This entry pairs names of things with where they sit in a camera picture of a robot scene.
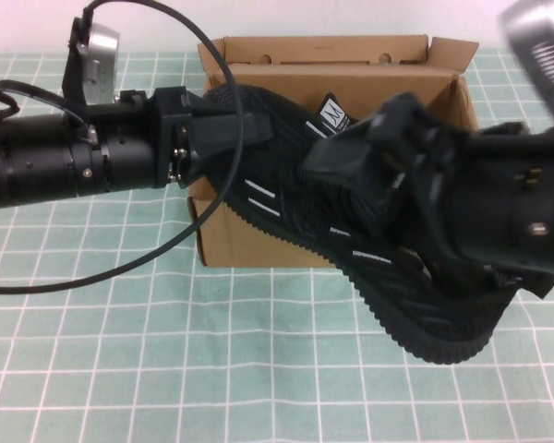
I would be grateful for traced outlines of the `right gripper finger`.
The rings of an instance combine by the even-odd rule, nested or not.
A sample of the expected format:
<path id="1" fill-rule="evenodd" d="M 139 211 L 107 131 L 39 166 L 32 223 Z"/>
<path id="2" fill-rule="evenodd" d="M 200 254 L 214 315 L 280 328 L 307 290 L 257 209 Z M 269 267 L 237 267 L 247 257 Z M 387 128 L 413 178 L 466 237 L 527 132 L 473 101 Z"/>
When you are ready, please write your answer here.
<path id="1" fill-rule="evenodd" d="M 371 116 L 317 141 L 303 161 L 307 176 L 338 186 L 387 186 L 388 152 L 374 136 L 383 122 Z"/>

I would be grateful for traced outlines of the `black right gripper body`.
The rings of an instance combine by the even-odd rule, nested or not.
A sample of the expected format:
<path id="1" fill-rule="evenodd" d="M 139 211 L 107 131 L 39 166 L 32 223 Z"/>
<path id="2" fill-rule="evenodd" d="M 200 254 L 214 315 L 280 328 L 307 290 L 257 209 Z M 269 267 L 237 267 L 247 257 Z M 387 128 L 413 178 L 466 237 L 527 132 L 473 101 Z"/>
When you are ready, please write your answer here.
<path id="1" fill-rule="evenodd" d="M 444 181 L 468 138 L 468 131 L 439 119 L 409 92 L 383 103 L 367 127 L 367 140 L 403 168 L 427 222 L 441 221 Z"/>

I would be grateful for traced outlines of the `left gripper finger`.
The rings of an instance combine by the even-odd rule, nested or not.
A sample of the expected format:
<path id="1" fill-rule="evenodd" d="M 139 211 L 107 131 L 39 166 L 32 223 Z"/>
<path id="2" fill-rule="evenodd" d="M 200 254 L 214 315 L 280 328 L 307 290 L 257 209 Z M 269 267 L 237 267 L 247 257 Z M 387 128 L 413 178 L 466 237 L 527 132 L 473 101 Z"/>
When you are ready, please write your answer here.
<path id="1" fill-rule="evenodd" d="M 245 146 L 273 138 L 271 119 L 264 113 L 244 113 Z M 190 124 L 190 150 L 193 155 L 213 156 L 234 150 L 237 142 L 237 116 L 222 114 L 196 117 Z"/>

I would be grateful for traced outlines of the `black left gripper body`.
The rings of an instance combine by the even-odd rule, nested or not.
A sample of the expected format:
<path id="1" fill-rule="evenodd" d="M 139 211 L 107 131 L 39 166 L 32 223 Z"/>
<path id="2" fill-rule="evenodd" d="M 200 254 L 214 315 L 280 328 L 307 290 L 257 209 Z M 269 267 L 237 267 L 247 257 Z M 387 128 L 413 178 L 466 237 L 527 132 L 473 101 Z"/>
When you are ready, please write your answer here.
<path id="1" fill-rule="evenodd" d="M 204 100 L 185 87 L 156 89 L 148 99 L 152 183 L 185 189 L 201 176 L 196 153 L 196 125 L 209 112 Z"/>

